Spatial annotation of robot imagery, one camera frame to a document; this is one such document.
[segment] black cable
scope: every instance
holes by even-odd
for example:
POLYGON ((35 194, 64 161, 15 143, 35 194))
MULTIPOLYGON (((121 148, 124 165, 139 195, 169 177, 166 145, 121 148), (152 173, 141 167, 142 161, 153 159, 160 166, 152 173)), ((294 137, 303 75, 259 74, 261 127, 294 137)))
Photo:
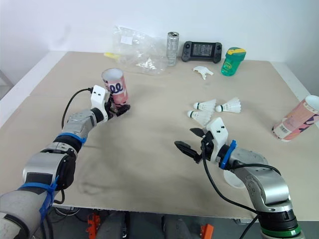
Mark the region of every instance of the black cable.
POLYGON ((249 164, 241 164, 241 165, 236 165, 233 166, 232 169, 236 169, 236 168, 244 168, 244 167, 260 167, 260 168, 270 168, 272 170, 274 170, 276 173, 278 173, 279 175, 281 175, 281 173, 279 172, 279 170, 273 166, 270 165, 266 165, 266 164, 259 164, 259 163, 249 163, 249 164))
POLYGON ((64 216, 63 218, 59 219, 59 220, 53 221, 52 223, 59 223, 60 221, 64 220, 66 217, 67 217, 67 215, 64 216))
POLYGON ((73 216, 73 215, 75 215, 75 214, 77 214, 79 211, 80 211, 80 208, 78 208, 76 211, 74 211, 74 212, 71 212, 71 213, 64 213, 64 212, 62 212, 60 209, 58 209, 58 208, 54 208, 54 211, 55 211, 55 213, 58 215, 58 216, 73 216))
POLYGON ((63 190, 63 189, 61 189, 61 195, 62 195, 62 200, 61 200, 61 201, 59 201, 59 200, 54 200, 54 202, 55 202, 56 204, 63 204, 63 203, 64 203, 65 194, 64 194, 64 190, 63 190))
POLYGON ((81 219, 77 214, 74 215, 79 221, 88 223, 88 221, 81 219))
POLYGON ((48 229, 49 229, 49 238, 54 239, 53 226, 52 226, 52 222, 51 222, 48 214, 45 216, 45 219, 46 219, 46 223, 47 223, 48 229))
POLYGON ((66 112, 68 111, 68 108, 69 108, 69 106, 70 106, 72 100, 74 99, 74 97, 76 97, 76 95, 77 95, 78 93, 80 93, 80 92, 82 92, 82 91, 89 91, 89 92, 92 93, 93 88, 81 89, 81 90, 79 90, 79 91, 77 91, 77 92, 74 93, 74 95, 71 97, 71 99, 69 100, 69 103, 66 105, 66 108, 65 108, 65 110, 64 110, 64 113, 63 113, 63 116, 62 116, 62 122, 61 122, 61 127, 62 127, 62 129, 63 129, 63 127, 64 127, 64 119, 65 119, 66 112))
POLYGON ((239 239, 243 239, 244 238, 244 236, 246 235, 247 231, 251 228, 251 226, 256 222, 257 219, 258 219, 258 216, 255 216, 255 218, 251 221, 250 224, 248 224, 246 229, 243 231, 243 233, 241 234, 239 239))
POLYGON ((46 239, 46 233, 45 233, 45 228, 44 228, 44 222, 41 223, 40 228, 41 228, 41 232, 42 232, 42 237, 43 237, 43 239, 46 239))
POLYGON ((206 172, 206 174, 207 174, 207 177, 208 177, 208 179, 209 179, 211 185, 212 185, 213 188, 215 189, 216 193, 217 193, 222 199, 224 199, 224 200, 225 200, 226 202, 228 202, 228 203, 231 203, 231 204, 233 204, 233 205, 235 205, 235 206, 244 208, 244 209, 246 209, 246 210, 248 210, 248 211, 251 211, 251 212, 253 212, 253 213, 257 213, 256 210, 254 210, 254 209, 252 209, 252 208, 250 208, 250 207, 247 207, 247 206, 242 205, 242 204, 240 204, 240 203, 236 203, 236 202, 234 202, 234 201, 232 201, 232 200, 226 198, 226 197, 218 190, 218 188, 217 188, 217 186, 216 186, 214 180, 212 179, 212 177, 211 177, 211 175, 210 175, 210 173, 209 173, 208 167, 207 167, 206 156, 205 156, 205 143, 204 143, 204 142, 202 143, 202 158, 203 158, 203 164, 204 164, 205 172, 206 172))

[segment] silver can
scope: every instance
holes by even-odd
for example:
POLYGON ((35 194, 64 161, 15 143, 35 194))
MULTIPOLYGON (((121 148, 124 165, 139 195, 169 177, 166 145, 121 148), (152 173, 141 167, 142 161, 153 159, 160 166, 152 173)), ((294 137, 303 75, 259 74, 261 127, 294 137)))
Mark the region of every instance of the silver can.
POLYGON ((176 65, 177 49, 178 49, 179 33, 171 31, 167 34, 167 50, 166 56, 168 66, 176 65))

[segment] beige tabletop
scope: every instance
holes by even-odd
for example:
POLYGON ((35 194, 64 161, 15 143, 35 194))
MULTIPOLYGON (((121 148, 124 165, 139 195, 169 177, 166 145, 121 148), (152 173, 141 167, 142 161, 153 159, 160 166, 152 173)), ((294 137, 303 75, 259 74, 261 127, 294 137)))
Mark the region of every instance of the beige tabletop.
MULTIPOLYGON (((28 159, 59 134, 61 117, 72 94, 103 85, 103 70, 118 67, 98 53, 67 53, 0 128, 0 194, 19 187, 28 159)), ((215 113, 229 131, 229 141, 264 155, 286 180, 299 220, 319 221, 319 130, 313 126, 289 143, 273 137, 271 127, 299 101, 269 62, 244 61, 233 77, 220 73, 221 63, 178 61, 162 76, 125 72, 131 109, 99 124, 82 147, 66 205, 227 218, 251 218, 223 201, 211 187, 202 163, 196 164, 174 145, 183 140, 199 150, 200 127, 186 113, 198 101, 233 97, 242 113, 215 113), (197 65, 214 72, 204 81, 197 65)), ((90 107, 90 94, 79 94, 69 114, 90 107)), ((252 206, 246 189, 235 189, 223 171, 210 164, 220 191, 252 206)))

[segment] plastic bag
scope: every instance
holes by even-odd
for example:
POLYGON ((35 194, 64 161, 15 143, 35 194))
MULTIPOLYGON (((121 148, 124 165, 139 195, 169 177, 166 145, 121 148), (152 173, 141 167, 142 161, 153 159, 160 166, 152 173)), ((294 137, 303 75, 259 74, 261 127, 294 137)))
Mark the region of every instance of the plastic bag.
POLYGON ((126 71, 159 75, 167 68, 166 46, 163 39, 115 26, 113 33, 115 58, 126 71))

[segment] green container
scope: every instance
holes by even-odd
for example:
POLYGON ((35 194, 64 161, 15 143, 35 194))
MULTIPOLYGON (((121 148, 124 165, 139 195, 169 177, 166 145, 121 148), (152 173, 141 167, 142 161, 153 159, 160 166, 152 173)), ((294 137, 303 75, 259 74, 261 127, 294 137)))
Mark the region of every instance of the green container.
POLYGON ((226 53, 226 59, 221 67, 221 73, 224 76, 232 76, 245 58, 246 51, 243 48, 231 47, 226 53))

